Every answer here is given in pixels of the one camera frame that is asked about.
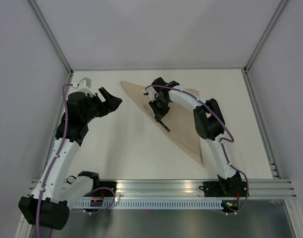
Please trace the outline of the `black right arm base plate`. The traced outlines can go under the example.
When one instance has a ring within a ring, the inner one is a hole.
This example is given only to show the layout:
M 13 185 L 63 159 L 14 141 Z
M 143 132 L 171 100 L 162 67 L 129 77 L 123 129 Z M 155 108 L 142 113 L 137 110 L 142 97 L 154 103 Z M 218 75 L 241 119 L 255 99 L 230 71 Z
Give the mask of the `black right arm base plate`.
M 204 192 L 205 197 L 246 197 L 247 183 L 241 181 L 238 184 L 227 186 L 219 181 L 205 181 L 199 186 L 199 190 Z

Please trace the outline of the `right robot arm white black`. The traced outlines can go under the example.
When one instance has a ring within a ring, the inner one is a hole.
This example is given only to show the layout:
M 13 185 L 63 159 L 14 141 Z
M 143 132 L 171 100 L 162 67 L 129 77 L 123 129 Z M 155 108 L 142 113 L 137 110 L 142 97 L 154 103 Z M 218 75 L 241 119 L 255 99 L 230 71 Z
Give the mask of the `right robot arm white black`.
M 193 113 L 196 132 L 209 145 L 218 168 L 218 180 L 203 182 L 199 187 L 205 197 L 244 198 L 249 195 L 247 176 L 235 168 L 225 145 L 226 142 L 233 143 L 234 137 L 226 127 L 215 99 L 201 99 L 178 82 L 167 83 L 161 77 L 144 89 L 144 95 L 150 98 L 149 106 L 157 122 L 169 112 L 170 103 L 177 103 Z

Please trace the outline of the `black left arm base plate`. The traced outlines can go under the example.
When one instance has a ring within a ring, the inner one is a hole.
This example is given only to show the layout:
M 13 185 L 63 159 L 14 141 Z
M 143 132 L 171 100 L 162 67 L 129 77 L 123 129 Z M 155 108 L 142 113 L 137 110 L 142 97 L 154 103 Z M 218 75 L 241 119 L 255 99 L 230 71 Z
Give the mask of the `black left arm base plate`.
M 113 197 L 112 191 L 116 192 L 117 182 L 108 180 L 108 181 L 101 181 L 100 184 L 96 187 L 96 191 L 91 193 L 93 197 L 99 197 L 100 199 L 106 197 Z

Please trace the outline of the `silver fork black handle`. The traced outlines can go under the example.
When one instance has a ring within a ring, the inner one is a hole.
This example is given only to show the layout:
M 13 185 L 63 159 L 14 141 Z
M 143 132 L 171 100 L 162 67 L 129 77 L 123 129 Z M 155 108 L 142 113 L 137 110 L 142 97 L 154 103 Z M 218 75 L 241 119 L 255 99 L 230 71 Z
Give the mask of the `silver fork black handle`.
M 151 115 L 154 118 L 154 113 L 147 104 L 143 104 L 143 108 L 147 114 Z M 162 121 L 158 121 L 157 123 L 159 123 L 167 132 L 170 132 L 170 129 Z

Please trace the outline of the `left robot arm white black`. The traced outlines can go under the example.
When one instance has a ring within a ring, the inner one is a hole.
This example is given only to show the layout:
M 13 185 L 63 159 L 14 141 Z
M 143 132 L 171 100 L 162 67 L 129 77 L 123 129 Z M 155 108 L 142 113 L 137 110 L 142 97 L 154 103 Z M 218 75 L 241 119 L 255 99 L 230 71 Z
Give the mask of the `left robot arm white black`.
M 98 173 L 80 172 L 75 181 L 62 189 L 70 164 L 79 151 L 88 124 L 118 109 L 122 99 L 99 88 L 103 99 L 89 89 L 79 89 L 64 96 L 64 114 L 56 129 L 53 152 L 34 190 L 20 198 L 18 207 L 30 225 L 51 230 L 62 230 L 70 211 L 85 195 L 97 196 L 103 189 Z

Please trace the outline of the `beige cloth napkin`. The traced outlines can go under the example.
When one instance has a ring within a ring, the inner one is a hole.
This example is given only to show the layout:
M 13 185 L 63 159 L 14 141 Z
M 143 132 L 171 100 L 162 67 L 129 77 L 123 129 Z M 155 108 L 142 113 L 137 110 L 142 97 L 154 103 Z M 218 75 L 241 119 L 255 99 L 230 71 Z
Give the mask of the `beige cloth napkin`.
M 203 167 L 201 140 L 195 129 L 193 113 L 176 102 L 170 103 L 168 114 L 161 120 L 170 129 L 170 132 L 167 132 L 143 108 L 143 104 L 149 106 L 150 101 L 148 96 L 143 95 L 145 87 L 127 81 L 121 81 L 120 84 L 131 100 L 133 100 L 151 122 L 179 149 Z

